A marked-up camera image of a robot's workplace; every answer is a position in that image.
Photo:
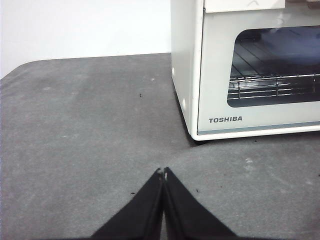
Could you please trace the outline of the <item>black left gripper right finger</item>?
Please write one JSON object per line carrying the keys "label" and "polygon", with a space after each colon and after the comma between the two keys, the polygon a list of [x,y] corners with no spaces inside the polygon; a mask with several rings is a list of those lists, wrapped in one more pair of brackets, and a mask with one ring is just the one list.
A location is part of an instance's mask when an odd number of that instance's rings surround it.
{"label": "black left gripper right finger", "polygon": [[169,240],[238,240],[203,207],[168,167],[163,172],[163,204]]}

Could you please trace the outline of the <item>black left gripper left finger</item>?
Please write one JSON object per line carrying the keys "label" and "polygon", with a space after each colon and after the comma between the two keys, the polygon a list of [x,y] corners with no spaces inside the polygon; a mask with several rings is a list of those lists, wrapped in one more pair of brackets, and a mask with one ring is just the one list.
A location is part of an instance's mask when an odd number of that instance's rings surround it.
{"label": "black left gripper left finger", "polygon": [[118,213],[92,236],[93,240],[158,240],[163,219],[163,173],[160,168]]}

